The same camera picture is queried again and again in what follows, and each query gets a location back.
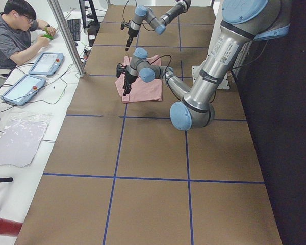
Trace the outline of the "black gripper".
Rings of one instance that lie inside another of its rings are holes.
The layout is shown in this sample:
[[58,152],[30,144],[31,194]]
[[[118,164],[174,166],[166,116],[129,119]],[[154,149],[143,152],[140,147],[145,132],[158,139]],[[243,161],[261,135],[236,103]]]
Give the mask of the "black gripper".
[[133,39],[137,37],[137,30],[129,28],[128,35],[129,35],[129,38],[127,40],[126,47],[125,47],[126,51],[129,50],[129,48],[130,48],[130,46],[133,42]]
[[124,77],[124,86],[123,86],[123,96],[126,96],[131,91],[131,84],[135,82],[138,77],[137,70],[133,69],[131,66],[128,66],[125,69],[125,77]]

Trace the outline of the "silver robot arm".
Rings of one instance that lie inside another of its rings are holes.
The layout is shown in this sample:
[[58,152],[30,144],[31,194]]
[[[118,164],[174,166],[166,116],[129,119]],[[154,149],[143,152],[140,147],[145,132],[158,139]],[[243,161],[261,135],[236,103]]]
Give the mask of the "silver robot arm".
[[125,50],[128,51],[133,39],[137,37],[140,27],[145,21],[159,35],[163,34],[166,26],[169,25],[179,15],[186,13],[191,6],[190,0],[177,1],[176,5],[169,9],[161,17],[155,16],[153,10],[149,7],[138,5],[134,11],[134,17],[128,21],[121,23],[121,29],[128,28],[128,40]]
[[215,115],[210,99],[233,68],[242,47],[251,41],[285,36],[289,31],[291,8],[291,1],[224,1],[220,35],[192,86],[177,77],[171,67],[150,64],[147,51],[137,48],[129,65],[118,64],[116,68],[118,76],[124,74],[124,94],[130,93],[137,78],[144,82],[160,79],[177,97],[170,108],[174,127],[183,131],[205,127]]

